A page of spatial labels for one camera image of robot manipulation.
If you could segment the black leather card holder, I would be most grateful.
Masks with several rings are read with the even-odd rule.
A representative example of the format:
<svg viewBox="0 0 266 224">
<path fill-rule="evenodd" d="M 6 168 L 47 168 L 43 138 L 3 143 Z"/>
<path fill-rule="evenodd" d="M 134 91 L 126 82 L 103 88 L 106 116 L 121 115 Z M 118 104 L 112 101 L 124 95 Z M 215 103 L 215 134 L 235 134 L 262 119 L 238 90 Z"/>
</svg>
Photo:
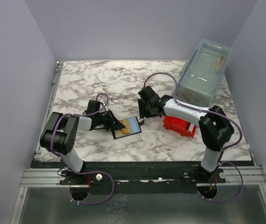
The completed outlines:
<svg viewBox="0 0 266 224">
<path fill-rule="evenodd" d="M 131 117 L 127 119 L 122 119 L 120 120 L 120 122 L 125 127 L 120 130 L 112 131 L 114 140 L 141 133 L 141 126 L 144 124 L 144 119 L 139 121 L 137 117 Z"/>
</svg>

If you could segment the red plastic bin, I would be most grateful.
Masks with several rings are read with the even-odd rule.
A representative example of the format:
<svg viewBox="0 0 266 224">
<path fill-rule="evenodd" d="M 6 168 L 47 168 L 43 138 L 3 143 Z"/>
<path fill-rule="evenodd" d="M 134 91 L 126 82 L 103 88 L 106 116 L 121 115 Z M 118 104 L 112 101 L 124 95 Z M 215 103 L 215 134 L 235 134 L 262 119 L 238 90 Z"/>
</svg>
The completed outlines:
<svg viewBox="0 0 266 224">
<path fill-rule="evenodd" d="M 166 130 L 174 131 L 181 136 L 190 138 L 194 137 L 196 126 L 190 122 L 175 117 L 165 116 L 163 123 L 163 127 Z"/>
</svg>

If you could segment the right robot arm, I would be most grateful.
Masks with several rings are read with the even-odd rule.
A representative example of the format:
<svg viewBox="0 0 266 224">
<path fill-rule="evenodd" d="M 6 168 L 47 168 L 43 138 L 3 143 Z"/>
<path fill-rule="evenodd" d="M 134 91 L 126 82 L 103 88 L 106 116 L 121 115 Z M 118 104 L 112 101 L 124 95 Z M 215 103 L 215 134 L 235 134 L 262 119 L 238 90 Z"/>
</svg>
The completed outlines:
<svg viewBox="0 0 266 224">
<path fill-rule="evenodd" d="M 168 95 L 159 97 L 157 94 L 152 96 L 139 94 L 139 96 L 138 106 L 141 118 L 169 116 L 199 127 L 206 149 L 198 177 L 204 183 L 213 180 L 224 145 L 234 133 L 234 128 L 223 110 L 218 106 L 212 108 L 192 106 Z"/>
</svg>

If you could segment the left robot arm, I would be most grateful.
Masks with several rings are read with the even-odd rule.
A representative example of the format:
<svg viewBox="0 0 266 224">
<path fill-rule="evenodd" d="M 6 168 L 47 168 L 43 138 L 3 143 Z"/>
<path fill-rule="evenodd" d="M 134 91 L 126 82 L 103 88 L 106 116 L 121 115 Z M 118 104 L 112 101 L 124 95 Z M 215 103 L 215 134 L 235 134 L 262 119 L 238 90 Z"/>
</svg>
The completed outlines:
<svg viewBox="0 0 266 224">
<path fill-rule="evenodd" d="M 79 114 L 62 114 L 53 112 L 40 137 L 40 146 L 57 156 L 65 168 L 71 171 L 71 179 L 76 184 L 86 181 L 84 161 L 78 156 L 74 148 L 78 130 L 91 131 L 98 126 L 106 131 L 117 131 L 125 128 L 110 111 L 87 111 Z"/>
</svg>

